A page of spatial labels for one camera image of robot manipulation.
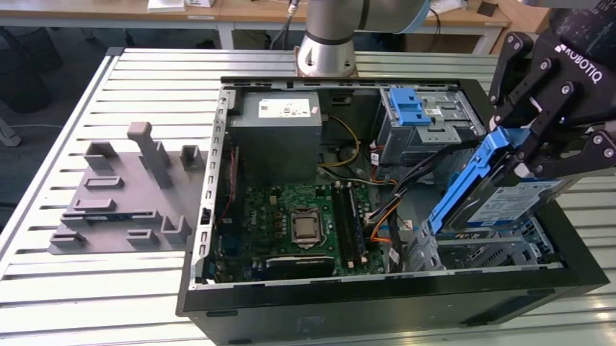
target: label sticker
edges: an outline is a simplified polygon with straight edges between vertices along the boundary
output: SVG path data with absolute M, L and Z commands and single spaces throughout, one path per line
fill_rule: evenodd
M 188 19 L 214 20 L 214 16 L 188 16 Z
M 374 165 L 374 166 L 378 166 L 378 160 L 379 157 L 378 157 L 378 154 L 377 153 L 370 153 L 370 163 Z
M 426 115 L 442 115 L 441 109 L 437 108 L 423 108 L 423 112 Z
M 401 254 L 397 253 L 393 247 L 389 248 L 389 258 L 391 258 L 395 264 L 399 264 Z
M 310 117 L 309 99 L 262 99 L 259 117 Z
M 500 226 L 517 220 L 538 202 L 538 194 L 557 184 L 560 181 L 521 182 L 512 187 L 498 187 L 480 210 L 469 218 L 469 227 Z

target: blue plastic latch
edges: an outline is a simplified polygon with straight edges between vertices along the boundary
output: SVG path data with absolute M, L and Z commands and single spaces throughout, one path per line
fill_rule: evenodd
M 524 131 L 516 131 L 516 136 L 525 136 Z M 497 150 L 510 145 L 512 139 L 508 131 L 498 126 L 484 139 L 480 148 L 474 152 L 473 158 L 466 165 L 466 168 L 460 173 L 452 187 L 446 190 L 445 196 L 434 207 L 429 216 L 429 224 L 433 234 L 441 231 L 445 217 L 454 208 L 454 205 L 462 198 L 466 191 L 472 188 L 476 180 L 485 178 L 492 170 L 490 159 Z
M 389 91 L 390 103 L 394 106 L 402 126 L 430 126 L 432 119 L 423 113 L 421 99 L 413 89 L 393 88 Z

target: yellow wire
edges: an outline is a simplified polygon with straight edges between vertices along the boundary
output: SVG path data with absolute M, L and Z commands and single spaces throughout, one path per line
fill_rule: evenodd
M 349 131 L 350 135 L 353 136 L 353 139 L 355 140 L 355 153 L 353 154 L 350 159 L 342 162 L 329 162 L 326 164 L 319 164 L 318 166 L 319 167 L 341 167 L 346 165 L 347 163 L 353 162 L 353 160 L 355 160 L 357 158 L 357 155 L 359 155 L 359 139 L 357 138 L 357 135 L 350 129 L 350 127 L 347 126 L 347 124 L 345 124 L 345 122 L 338 117 L 334 117 L 333 115 L 330 115 L 329 117 L 334 119 L 345 127 L 345 129 Z

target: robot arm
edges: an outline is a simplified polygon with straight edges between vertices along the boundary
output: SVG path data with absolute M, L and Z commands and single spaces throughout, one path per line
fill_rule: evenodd
M 298 51 L 301 75 L 351 76 L 354 31 L 411 32 L 422 24 L 429 8 L 429 0 L 310 0 Z

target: gray plastic part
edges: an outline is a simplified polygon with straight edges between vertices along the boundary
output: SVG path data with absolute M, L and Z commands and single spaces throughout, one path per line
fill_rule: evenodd
M 80 249 L 84 247 L 85 238 L 77 232 L 69 232 L 52 235 L 49 242 L 63 249 Z
M 151 133 L 152 125 L 148 122 L 134 122 L 128 127 L 127 136 L 139 146 L 143 161 L 147 163 L 147 168 L 152 172 L 159 187 L 166 189 L 171 186 L 171 178 L 167 173 L 166 165 L 168 157 L 162 143 L 154 143 L 152 137 L 150 136 Z
M 104 200 L 77 200 L 73 206 L 75 210 L 104 210 L 111 211 L 115 210 L 115 202 L 111 198 Z
M 111 171 L 112 166 L 108 159 L 117 156 L 109 142 L 92 142 L 89 143 L 88 150 L 85 150 L 84 159 L 89 167 L 95 171 Z
M 134 247 L 155 247 L 159 244 L 151 229 L 130 229 L 126 233 L 126 240 Z
M 182 146 L 182 167 L 184 171 L 190 169 L 203 169 L 203 158 L 199 146 Z
M 124 181 L 120 177 L 89 178 L 88 180 L 85 180 L 84 186 L 88 190 L 119 189 L 124 186 Z
M 163 225 L 160 227 L 160 233 L 164 235 L 167 241 L 171 244 L 186 244 L 186 239 L 191 235 L 192 230 L 186 222 L 184 216 L 180 216 L 178 228 L 174 227 L 170 218 L 164 217 Z
M 436 237 L 423 222 L 421 229 L 411 232 L 407 246 L 405 248 L 405 272 L 445 270 L 438 255 Z
M 95 146 L 95 150 L 101 156 L 115 153 L 107 145 Z M 166 171 L 172 182 L 167 189 L 160 189 L 154 172 L 143 168 L 139 152 L 108 155 L 105 161 L 111 171 L 88 168 L 63 213 L 48 252 L 83 254 L 183 250 L 198 225 L 206 166 L 203 163 L 184 170 L 180 155 L 190 152 L 196 155 L 195 161 L 204 162 L 206 157 L 196 148 L 164 154 L 170 162 Z M 127 231 L 143 229 L 152 230 L 156 241 L 138 241 L 136 248 L 127 241 Z M 77 243 L 71 244 L 71 240 L 65 239 L 76 233 Z

